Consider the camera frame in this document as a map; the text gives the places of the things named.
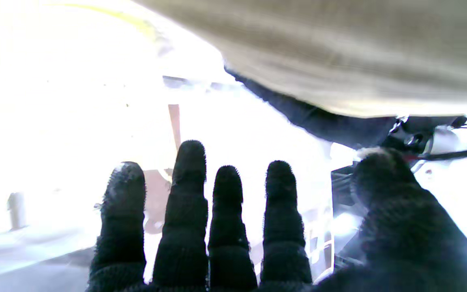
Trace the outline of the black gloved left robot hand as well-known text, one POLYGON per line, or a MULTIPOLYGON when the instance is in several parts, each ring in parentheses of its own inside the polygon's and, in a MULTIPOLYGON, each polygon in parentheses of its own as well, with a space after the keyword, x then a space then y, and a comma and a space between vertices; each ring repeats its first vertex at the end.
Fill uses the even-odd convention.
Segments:
POLYGON ((272 91, 251 79, 225 68, 236 81, 283 114, 291 124, 309 134, 354 150, 382 146, 406 151, 404 142, 389 135, 397 122, 394 117, 353 118, 325 111, 291 96, 272 91))

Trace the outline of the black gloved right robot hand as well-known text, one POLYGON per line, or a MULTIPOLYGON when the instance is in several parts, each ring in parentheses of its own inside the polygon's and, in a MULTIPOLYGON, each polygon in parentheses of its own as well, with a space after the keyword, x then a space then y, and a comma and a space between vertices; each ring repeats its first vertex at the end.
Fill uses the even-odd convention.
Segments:
POLYGON ((144 173, 126 161, 113 170, 104 194, 87 291, 467 292, 467 237, 447 211, 400 152, 358 153, 351 191, 367 209, 358 231, 363 264, 313 283, 296 179, 285 161, 267 169, 260 278, 242 222, 241 179, 230 165, 216 174, 206 243, 205 149, 189 140, 177 155, 152 281, 144 281, 144 173))

